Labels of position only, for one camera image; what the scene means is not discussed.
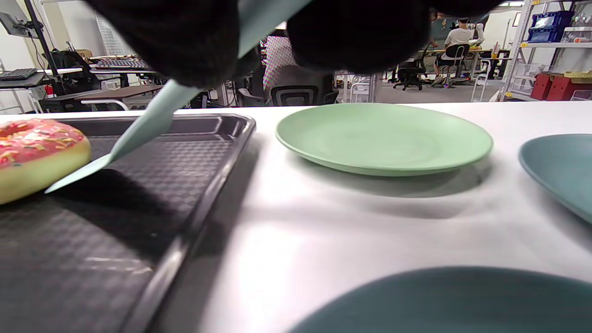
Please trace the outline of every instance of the keyboard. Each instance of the keyboard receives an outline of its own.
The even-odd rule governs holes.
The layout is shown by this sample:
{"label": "keyboard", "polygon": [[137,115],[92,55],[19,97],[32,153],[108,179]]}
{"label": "keyboard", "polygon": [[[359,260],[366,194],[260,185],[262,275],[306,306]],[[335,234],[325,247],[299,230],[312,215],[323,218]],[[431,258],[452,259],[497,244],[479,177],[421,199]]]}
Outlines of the keyboard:
{"label": "keyboard", "polygon": [[15,69],[14,71],[0,72],[0,81],[23,81],[37,73],[36,68]]}
{"label": "keyboard", "polygon": [[141,59],[101,59],[97,69],[147,69],[148,64]]}

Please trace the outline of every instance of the black tray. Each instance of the black tray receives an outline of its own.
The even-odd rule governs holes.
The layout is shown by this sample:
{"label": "black tray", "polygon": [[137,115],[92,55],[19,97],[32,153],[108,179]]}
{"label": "black tray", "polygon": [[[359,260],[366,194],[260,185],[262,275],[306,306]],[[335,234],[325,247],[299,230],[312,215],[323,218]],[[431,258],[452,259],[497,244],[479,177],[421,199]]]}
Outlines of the black tray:
{"label": "black tray", "polygon": [[[89,137],[97,158],[133,120],[61,121]],[[106,169],[0,206],[2,331],[148,329],[254,128],[236,115],[178,116]]]}

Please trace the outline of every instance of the white t-shirt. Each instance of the white t-shirt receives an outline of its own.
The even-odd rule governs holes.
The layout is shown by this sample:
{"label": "white t-shirt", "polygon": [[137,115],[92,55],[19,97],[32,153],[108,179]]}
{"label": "white t-shirt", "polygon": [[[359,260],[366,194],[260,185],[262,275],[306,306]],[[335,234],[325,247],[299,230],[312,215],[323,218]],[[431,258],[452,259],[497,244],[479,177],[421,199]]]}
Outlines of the white t-shirt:
{"label": "white t-shirt", "polygon": [[[448,47],[457,44],[468,44],[469,41],[473,38],[475,30],[470,29],[463,29],[463,28],[456,28],[448,33],[448,38],[444,42],[445,45]],[[446,54],[442,55],[443,60],[455,60],[453,57],[449,57]]]}

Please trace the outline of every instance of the plate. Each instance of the plate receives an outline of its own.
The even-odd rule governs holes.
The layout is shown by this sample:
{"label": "plate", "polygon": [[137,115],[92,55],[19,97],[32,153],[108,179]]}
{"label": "plate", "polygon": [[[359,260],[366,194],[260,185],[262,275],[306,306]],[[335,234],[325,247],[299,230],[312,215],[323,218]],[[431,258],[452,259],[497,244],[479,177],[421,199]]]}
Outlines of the plate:
{"label": "plate", "polygon": [[524,270],[410,271],[331,300],[290,333],[586,333],[592,284]]}
{"label": "plate", "polygon": [[526,172],[551,195],[592,223],[592,135],[543,136],[520,149]]}
{"label": "plate", "polygon": [[288,149],[329,168],[363,175],[436,174],[486,157],[491,136],[449,114],[395,104],[332,104],[279,122]]}

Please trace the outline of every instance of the donut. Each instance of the donut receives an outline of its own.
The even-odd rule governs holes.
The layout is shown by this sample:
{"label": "donut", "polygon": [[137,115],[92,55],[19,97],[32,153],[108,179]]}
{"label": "donut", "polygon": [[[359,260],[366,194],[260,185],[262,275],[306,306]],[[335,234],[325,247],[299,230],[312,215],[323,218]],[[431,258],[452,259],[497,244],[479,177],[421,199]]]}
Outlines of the donut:
{"label": "donut", "polygon": [[42,190],[91,160],[76,128],[50,119],[0,124],[0,204]]}

